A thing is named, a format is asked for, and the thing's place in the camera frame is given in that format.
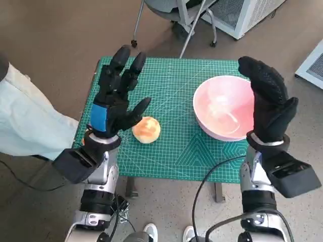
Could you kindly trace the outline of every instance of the chair wheel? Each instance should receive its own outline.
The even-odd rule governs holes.
[[[215,42],[215,43],[213,43],[213,41],[211,42],[211,44],[210,44],[210,46],[212,47],[212,48],[215,48],[216,47],[216,45],[217,45],[217,43]]]
[[[137,45],[138,45],[138,44],[137,44],[137,41],[136,41],[136,40],[134,40],[134,39],[133,39],[133,40],[131,40],[131,46],[132,46],[132,47],[136,48],[136,47],[137,47]]]

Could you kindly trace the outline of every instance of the robotic arm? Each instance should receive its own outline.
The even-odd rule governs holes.
[[[136,87],[146,60],[141,52],[120,76],[129,55],[130,49],[124,46],[109,65],[103,66],[84,145],[64,150],[53,163],[70,182],[85,183],[80,208],[75,212],[65,242],[111,241],[119,222],[119,209],[124,207],[122,210],[126,210],[129,205],[115,192],[119,176],[117,154],[121,144],[118,131],[140,122],[151,101],[150,97],[144,98],[132,111],[127,110],[128,92]],[[116,223],[108,235],[105,230],[114,215]]]
[[[241,220],[245,232],[238,242],[288,241],[284,221],[275,213],[275,190],[292,198],[321,186],[311,165],[287,153],[285,131],[298,99],[288,98],[282,76],[263,62],[242,57],[239,72],[250,79],[255,103],[254,129],[247,134],[250,146],[240,168],[243,212],[248,216]]]

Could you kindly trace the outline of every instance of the pink bowl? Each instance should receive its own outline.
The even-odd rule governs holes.
[[[246,138],[253,128],[253,103],[250,82],[234,76],[206,80],[193,97],[197,122],[208,135],[222,141]]]

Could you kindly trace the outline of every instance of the table leg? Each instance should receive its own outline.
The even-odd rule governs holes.
[[[222,193],[222,183],[214,183],[214,191],[216,193],[216,196],[215,196],[216,203],[225,203],[226,198],[223,196],[223,193]]]
[[[138,191],[135,186],[135,178],[129,176],[127,178],[127,185],[126,185],[126,197],[127,198],[137,198]]]

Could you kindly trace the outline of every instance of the chair leg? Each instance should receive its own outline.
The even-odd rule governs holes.
[[[192,36],[192,33],[193,33],[194,28],[195,28],[195,26],[196,26],[196,23],[197,23],[197,21],[198,21],[198,19],[199,19],[200,15],[201,15],[201,13],[202,13],[202,9],[203,9],[203,6],[204,6],[205,2],[206,2],[206,0],[203,0],[203,1],[202,1],[202,3],[201,3],[201,7],[200,7],[200,9],[198,10],[197,15],[196,15],[196,17],[195,17],[195,19],[194,19],[194,21],[193,21],[192,28],[191,28],[190,32],[188,33],[188,36],[187,36],[187,38],[186,38],[186,40],[185,40],[185,43],[184,43],[184,46],[183,46],[183,49],[182,49],[182,52],[181,52],[181,55],[180,55],[180,59],[183,57],[183,54],[184,54],[184,52],[185,52],[185,50],[186,50],[186,47],[187,47],[188,42],[190,41],[190,38],[191,38],[191,36]]]
[[[133,39],[131,40],[131,45],[134,48],[137,47],[136,33],[137,33],[137,29],[138,29],[138,25],[139,25],[139,20],[140,20],[141,14],[142,14],[142,10],[143,10],[144,3],[145,3],[145,0],[141,0],[140,10],[139,10],[139,13],[138,13],[137,22],[136,22],[136,26],[135,26],[135,31],[133,33]]]
[[[216,21],[214,19],[214,15],[211,9],[206,9],[206,13],[210,16],[211,18],[211,23],[212,23],[212,29],[213,29],[213,34],[214,34],[214,39],[211,42],[211,47],[215,47],[217,44],[217,28],[216,28]]]

